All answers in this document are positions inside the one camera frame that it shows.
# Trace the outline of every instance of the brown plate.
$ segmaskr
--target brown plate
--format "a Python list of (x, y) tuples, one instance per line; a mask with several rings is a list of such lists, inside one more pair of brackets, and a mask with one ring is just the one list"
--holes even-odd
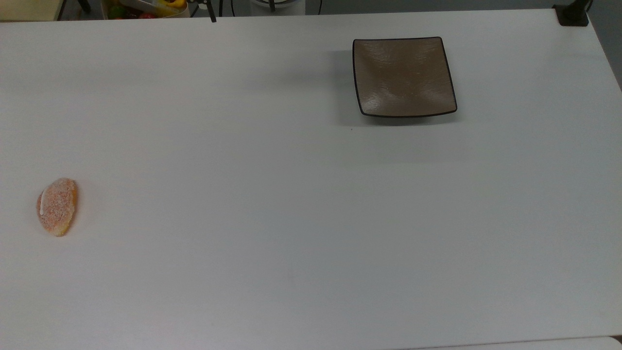
[(352, 61), (364, 115), (412, 118), (458, 109), (440, 37), (356, 39)]

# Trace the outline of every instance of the fruit basket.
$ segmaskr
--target fruit basket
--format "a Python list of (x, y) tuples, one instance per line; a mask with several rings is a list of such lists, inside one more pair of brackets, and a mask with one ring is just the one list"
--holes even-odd
[(104, 19), (189, 18), (188, 3), (167, 6), (167, 0), (101, 0)]

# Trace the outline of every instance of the plate rim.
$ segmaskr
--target plate rim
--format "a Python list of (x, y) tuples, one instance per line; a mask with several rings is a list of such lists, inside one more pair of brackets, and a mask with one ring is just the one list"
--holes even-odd
[[(355, 60), (355, 45), (357, 41), (390, 41), (390, 40), (422, 40), (422, 39), (440, 39), (440, 47), (443, 50), (443, 57), (445, 58), (445, 66), (447, 68), (447, 75), (449, 76), (449, 85), (452, 87), (452, 95), (453, 95), (453, 104), (456, 108), (452, 111), (445, 111), (441, 113), (433, 113), (426, 115), (379, 115), (379, 114), (371, 114), (363, 111), (363, 106), (361, 105), (361, 97), (358, 93), (358, 82), (356, 81), (356, 60)], [(358, 108), (361, 111), (361, 114), (366, 116), (375, 116), (379, 118), (425, 118), (426, 116), (436, 116), (436, 115), (445, 115), (449, 113), (454, 113), (458, 110), (458, 101), (456, 100), (456, 91), (453, 87), (453, 79), (452, 72), (449, 69), (449, 61), (447, 60), (447, 53), (445, 51), (445, 44), (443, 43), (443, 38), (440, 36), (433, 37), (410, 37), (410, 38), (390, 38), (390, 39), (354, 39), (352, 41), (352, 71), (354, 75), (354, 88), (356, 90), (356, 101), (358, 102)]]

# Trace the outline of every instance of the table surface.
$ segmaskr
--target table surface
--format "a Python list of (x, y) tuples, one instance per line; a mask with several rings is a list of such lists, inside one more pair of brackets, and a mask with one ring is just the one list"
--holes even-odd
[[(517, 10), (0, 31), (3, 349), (622, 333), (622, 93), (591, 26)], [(429, 36), (458, 111), (361, 115), (352, 40)], [(59, 177), (80, 188), (63, 238), (35, 210)]]
[(521, 343), (469, 345), (444, 348), (445, 350), (620, 350), (622, 346), (613, 338), (583, 338)]

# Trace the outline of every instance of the sugar-coated bun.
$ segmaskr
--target sugar-coated bun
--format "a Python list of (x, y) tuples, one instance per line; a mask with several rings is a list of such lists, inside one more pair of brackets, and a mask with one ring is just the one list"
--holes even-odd
[(78, 199), (76, 182), (65, 177), (54, 181), (37, 199), (37, 215), (43, 228), (60, 237), (72, 221)]

